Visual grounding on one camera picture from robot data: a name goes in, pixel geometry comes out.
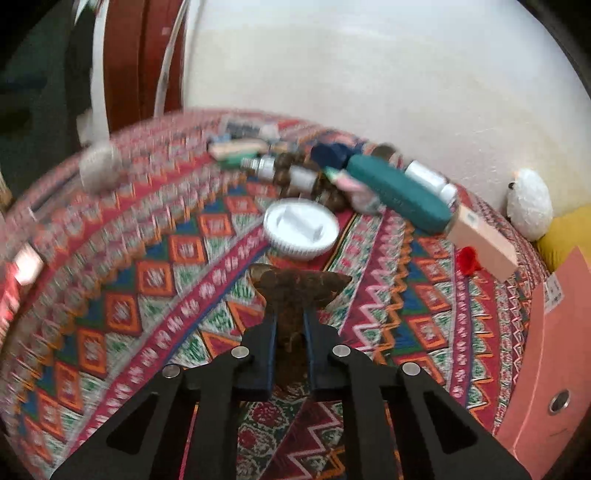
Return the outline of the beige long carton box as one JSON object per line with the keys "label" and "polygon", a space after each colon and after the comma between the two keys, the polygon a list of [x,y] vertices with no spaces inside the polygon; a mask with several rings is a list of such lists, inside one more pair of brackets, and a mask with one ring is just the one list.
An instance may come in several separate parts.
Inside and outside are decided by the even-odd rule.
{"label": "beige long carton box", "polygon": [[478,252],[482,269],[499,282],[505,282],[518,268],[516,249],[480,215],[460,205],[447,229],[447,238],[459,249],[472,246]]}

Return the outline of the navy blue sock bundle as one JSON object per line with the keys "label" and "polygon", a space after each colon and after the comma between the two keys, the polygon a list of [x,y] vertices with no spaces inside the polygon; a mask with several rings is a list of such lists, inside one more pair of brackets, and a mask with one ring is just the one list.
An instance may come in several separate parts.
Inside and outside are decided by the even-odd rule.
{"label": "navy blue sock bundle", "polygon": [[311,147],[310,157],[322,169],[346,171],[358,178],[360,173],[366,174],[367,169],[359,165],[349,168],[349,160],[353,155],[360,153],[362,153],[360,149],[342,143],[318,143]]}

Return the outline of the beige yarn ball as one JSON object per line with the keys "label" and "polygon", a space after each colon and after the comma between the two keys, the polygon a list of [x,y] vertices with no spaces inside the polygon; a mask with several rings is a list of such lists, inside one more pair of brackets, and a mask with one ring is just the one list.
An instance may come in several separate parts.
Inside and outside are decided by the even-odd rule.
{"label": "beige yarn ball", "polygon": [[92,145],[83,152],[79,162],[79,177],[87,193],[112,190],[119,182],[122,158],[118,148],[103,142]]}

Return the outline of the small red heart object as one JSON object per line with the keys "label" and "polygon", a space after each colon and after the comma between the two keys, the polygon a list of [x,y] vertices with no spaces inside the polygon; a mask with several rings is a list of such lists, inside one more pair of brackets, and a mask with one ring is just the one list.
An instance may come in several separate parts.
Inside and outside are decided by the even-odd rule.
{"label": "small red heart object", "polygon": [[478,252],[472,246],[466,246],[457,252],[457,266],[460,272],[467,277],[473,276],[482,269],[478,258]]}

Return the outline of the yellow cushion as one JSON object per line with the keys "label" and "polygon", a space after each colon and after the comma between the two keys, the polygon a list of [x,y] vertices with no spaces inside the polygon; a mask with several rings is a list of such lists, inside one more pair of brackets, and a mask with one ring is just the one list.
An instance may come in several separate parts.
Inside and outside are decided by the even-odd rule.
{"label": "yellow cushion", "polygon": [[562,265],[575,248],[581,251],[587,264],[590,264],[590,204],[554,218],[548,232],[536,242],[536,249],[550,272]]}

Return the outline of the teal cylindrical case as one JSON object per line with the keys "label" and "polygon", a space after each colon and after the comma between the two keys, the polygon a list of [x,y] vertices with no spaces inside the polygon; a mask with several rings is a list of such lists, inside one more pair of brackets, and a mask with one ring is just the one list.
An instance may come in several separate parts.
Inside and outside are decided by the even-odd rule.
{"label": "teal cylindrical case", "polygon": [[429,234],[442,233],[452,220],[452,211],[443,200],[383,159],[353,155],[346,172],[367,185],[388,208]]}

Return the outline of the silver metal tin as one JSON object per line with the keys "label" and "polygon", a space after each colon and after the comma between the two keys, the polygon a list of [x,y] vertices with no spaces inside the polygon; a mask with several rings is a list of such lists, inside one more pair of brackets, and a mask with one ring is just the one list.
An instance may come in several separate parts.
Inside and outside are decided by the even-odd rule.
{"label": "silver metal tin", "polygon": [[398,148],[395,147],[394,145],[387,144],[387,143],[382,143],[382,144],[377,145],[372,150],[370,155],[372,155],[374,157],[378,157],[382,160],[385,160],[388,163],[394,163],[394,164],[398,164],[398,162],[401,158],[401,153],[398,150]]}

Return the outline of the clear plastic card box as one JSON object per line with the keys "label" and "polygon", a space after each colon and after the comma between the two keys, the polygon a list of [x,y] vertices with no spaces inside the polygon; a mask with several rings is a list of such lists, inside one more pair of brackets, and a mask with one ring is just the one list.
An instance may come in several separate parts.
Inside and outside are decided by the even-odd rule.
{"label": "clear plastic card box", "polygon": [[280,140],[280,128],[276,122],[252,117],[225,115],[219,124],[221,139],[262,139],[267,142]]}

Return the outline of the patterned red bedspread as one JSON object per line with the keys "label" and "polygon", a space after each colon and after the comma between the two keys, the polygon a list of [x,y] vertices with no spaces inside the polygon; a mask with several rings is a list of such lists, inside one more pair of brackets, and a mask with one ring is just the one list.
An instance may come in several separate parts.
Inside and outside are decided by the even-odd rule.
{"label": "patterned red bedspread", "polygon": [[[50,477],[165,364],[205,364],[262,320],[247,270],[290,265],[263,234],[279,192],[208,156],[225,119],[191,111],[124,130],[115,144],[130,169],[125,183],[99,196],[67,189],[70,158],[2,221],[3,261],[27,244],[45,263],[1,360],[1,417],[35,478]],[[462,275],[446,238],[394,212],[343,211],[335,248],[307,268],[351,277],[321,313],[343,342],[384,365],[418,363],[494,432],[548,271],[498,211],[466,190],[459,197],[514,246],[510,279]]]}

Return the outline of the brown hair claw clip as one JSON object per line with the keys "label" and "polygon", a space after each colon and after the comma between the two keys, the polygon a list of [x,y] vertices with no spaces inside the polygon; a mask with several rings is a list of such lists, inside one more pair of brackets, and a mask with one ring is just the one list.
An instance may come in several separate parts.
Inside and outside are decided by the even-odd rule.
{"label": "brown hair claw clip", "polygon": [[352,282],[350,275],[252,264],[249,278],[277,318],[280,350],[293,353],[304,335],[304,309],[325,309]]}

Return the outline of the beige teal small box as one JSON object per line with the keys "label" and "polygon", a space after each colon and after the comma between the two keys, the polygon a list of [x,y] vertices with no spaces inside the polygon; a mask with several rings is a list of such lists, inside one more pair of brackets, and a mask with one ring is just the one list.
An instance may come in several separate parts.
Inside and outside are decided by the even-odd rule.
{"label": "beige teal small box", "polygon": [[207,152],[216,161],[250,154],[263,154],[267,151],[269,151],[269,144],[260,139],[233,139],[226,142],[211,142],[207,146]]}

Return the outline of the pink green card pack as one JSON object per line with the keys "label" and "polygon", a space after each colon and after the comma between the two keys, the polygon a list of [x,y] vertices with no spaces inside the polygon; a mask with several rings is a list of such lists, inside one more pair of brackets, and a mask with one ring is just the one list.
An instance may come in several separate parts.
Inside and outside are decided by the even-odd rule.
{"label": "pink green card pack", "polygon": [[332,185],[344,194],[353,210],[365,215],[378,215],[382,212],[382,202],[378,195],[346,170],[327,167],[324,173]]}

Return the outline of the white ribbed round lid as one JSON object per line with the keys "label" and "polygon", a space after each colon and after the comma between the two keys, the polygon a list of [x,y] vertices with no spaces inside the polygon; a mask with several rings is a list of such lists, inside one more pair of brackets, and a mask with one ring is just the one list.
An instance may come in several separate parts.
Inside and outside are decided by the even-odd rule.
{"label": "white ribbed round lid", "polygon": [[284,256],[311,260],[329,252],[339,239],[339,220],[325,206],[305,199],[277,200],[266,208],[263,231]]}

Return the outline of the dark red wooden door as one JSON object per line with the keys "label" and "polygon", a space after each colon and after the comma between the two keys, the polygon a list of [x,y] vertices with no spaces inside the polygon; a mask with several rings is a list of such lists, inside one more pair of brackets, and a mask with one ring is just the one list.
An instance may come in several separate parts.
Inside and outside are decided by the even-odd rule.
{"label": "dark red wooden door", "polygon": [[185,19],[181,1],[110,1],[103,37],[110,133],[154,116],[165,51],[172,48],[163,111],[182,107]]}

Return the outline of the white round plush ball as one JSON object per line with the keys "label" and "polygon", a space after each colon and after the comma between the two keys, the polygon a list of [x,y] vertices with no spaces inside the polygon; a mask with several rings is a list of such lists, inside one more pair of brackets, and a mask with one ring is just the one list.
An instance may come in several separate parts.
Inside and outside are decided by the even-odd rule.
{"label": "white round plush ball", "polygon": [[518,170],[507,192],[507,217],[528,241],[535,242],[549,230],[554,212],[549,189],[529,168]]}

